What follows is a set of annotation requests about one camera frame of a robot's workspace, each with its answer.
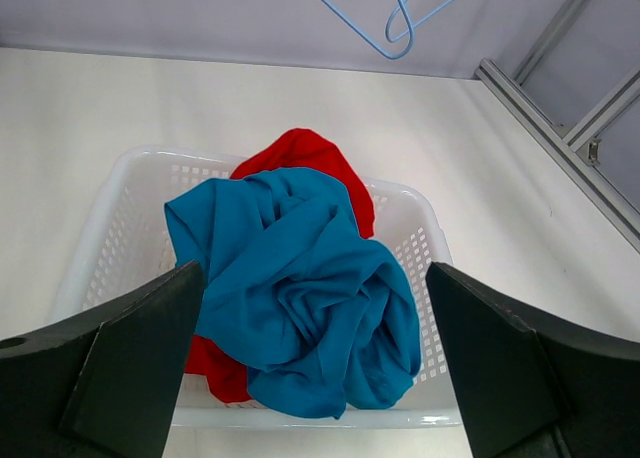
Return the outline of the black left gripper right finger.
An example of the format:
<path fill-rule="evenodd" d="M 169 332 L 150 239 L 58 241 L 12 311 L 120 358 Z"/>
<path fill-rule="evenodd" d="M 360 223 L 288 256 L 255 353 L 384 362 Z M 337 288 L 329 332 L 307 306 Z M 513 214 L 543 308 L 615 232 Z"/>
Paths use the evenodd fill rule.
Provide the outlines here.
<path fill-rule="evenodd" d="M 446 263 L 426 285 L 475 457 L 636 457 L 639 345 Z"/>

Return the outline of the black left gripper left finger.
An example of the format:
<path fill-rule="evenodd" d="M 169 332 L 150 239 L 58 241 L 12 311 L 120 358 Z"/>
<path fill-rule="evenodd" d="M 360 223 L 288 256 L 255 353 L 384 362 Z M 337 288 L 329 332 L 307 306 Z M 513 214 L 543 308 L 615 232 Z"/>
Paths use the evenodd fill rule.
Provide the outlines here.
<path fill-rule="evenodd" d="M 2 456 L 162 456 L 204 285 L 192 261 L 2 340 Z"/>

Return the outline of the red t shirt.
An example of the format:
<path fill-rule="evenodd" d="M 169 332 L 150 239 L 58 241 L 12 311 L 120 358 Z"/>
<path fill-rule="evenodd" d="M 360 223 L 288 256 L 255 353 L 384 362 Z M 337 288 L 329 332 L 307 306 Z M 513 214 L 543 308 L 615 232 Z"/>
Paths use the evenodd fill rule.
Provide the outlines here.
<path fill-rule="evenodd" d="M 374 235 L 375 208 L 366 186 L 339 148 L 310 129 L 286 131 L 267 148 L 248 158 L 231 173 L 241 179 L 261 171 L 306 167 L 339 180 L 347 189 L 360 236 Z M 185 372 L 205 378 L 209 392 L 224 404 L 251 399 L 247 367 L 226 355 L 212 340 L 195 335 Z"/>

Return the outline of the blue t shirt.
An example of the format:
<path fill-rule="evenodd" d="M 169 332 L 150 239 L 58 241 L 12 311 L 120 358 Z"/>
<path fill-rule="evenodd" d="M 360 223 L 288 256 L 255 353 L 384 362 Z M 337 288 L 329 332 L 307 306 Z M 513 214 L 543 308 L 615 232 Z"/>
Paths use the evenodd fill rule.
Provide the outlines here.
<path fill-rule="evenodd" d="M 361 237 L 345 186 L 309 168 L 211 178 L 164 207 L 206 287 L 195 332 L 247 368 L 249 395 L 300 418 L 394 406 L 421 367 L 408 279 Z"/>

